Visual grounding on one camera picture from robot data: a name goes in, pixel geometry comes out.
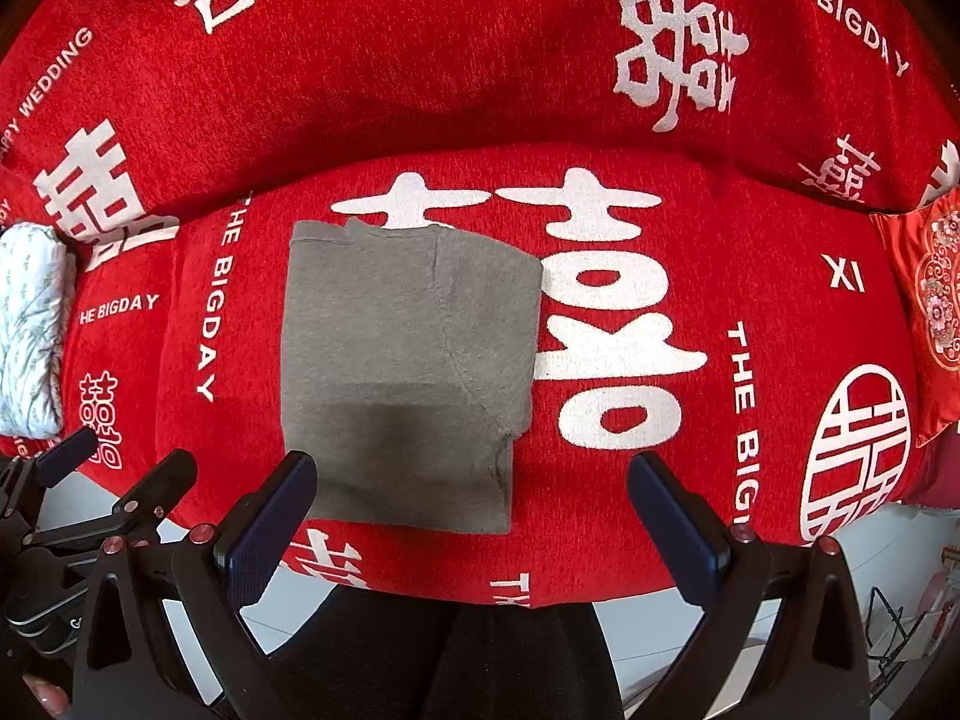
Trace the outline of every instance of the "white tile floor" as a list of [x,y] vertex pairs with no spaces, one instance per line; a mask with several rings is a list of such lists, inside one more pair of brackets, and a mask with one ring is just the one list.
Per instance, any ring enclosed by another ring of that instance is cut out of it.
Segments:
[[[41,513],[44,528],[99,517],[114,496],[73,474],[51,490]],[[174,541],[181,528],[165,523],[161,535]],[[940,550],[957,542],[957,520],[930,517],[916,509],[889,504],[841,529],[837,538],[853,570],[857,597],[866,611],[870,588],[879,586],[894,608],[916,607],[931,574],[940,566]],[[243,610],[248,627],[265,651],[280,646],[320,605],[333,587],[325,581],[280,567],[260,603]],[[171,623],[200,693],[219,693],[179,604],[168,607]],[[596,604],[607,636],[614,669],[625,688],[663,668],[675,658],[699,619],[699,610],[683,603],[675,589]],[[765,638],[774,621],[776,602],[762,605],[752,634]]]

